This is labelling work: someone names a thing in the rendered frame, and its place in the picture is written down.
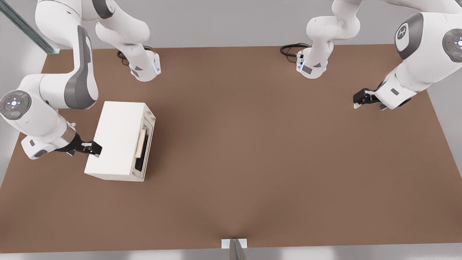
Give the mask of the white oven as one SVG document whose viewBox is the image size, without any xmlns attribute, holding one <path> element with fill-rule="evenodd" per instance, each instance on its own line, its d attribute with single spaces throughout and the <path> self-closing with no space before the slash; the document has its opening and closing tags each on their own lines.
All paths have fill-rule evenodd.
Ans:
<svg viewBox="0 0 462 260">
<path fill-rule="evenodd" d="M 99 157 L 88 157 L 84 172 L 109 181 L 134 182 L 132 165 L 145 103 L 106 101 L 94 141 L 102 147 Z"/>
</svg>

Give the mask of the cream oven door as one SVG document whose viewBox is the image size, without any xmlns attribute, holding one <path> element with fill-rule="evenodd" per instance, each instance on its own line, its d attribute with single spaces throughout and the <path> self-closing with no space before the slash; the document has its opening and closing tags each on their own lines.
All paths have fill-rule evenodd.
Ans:
<svg viewBox="0 0 462 260">
<path fill-rule="evenodd" d="M 148 133 L 144 141 L 143 154 L 140 158 L 135 158 L 132 164 L 132 175 L 135 182 L 143 182 L 148 164 L 149 151 L 152 143 L 152 136 L 155 126 L 155 115 L 152 114 L 147 106 L 144 106 L 143 117 L 141 120 L 140 129 L 147 129 Z"/>
</svg>

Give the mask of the silver frame post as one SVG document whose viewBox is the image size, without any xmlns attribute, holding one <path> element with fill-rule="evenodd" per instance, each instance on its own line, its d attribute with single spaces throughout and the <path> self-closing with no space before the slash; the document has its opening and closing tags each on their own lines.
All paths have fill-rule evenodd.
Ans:
<svg viewBox="0 0 462 260">
<path fill-rule="evenodd" d="M 221 248 L 229 250 L 228 260 L 248 260 L 244 252 L 248 248 L 246 238 L 221 239 Z"/>
<path fill-rule="evenodd" d="M 48 55 L 60 54 L 60 49 L 53 48 L 28 22 L 26 22 L 5 0 L 0 0 L 0 12 L 17 26 L 28 38 Z"/>
</svg>

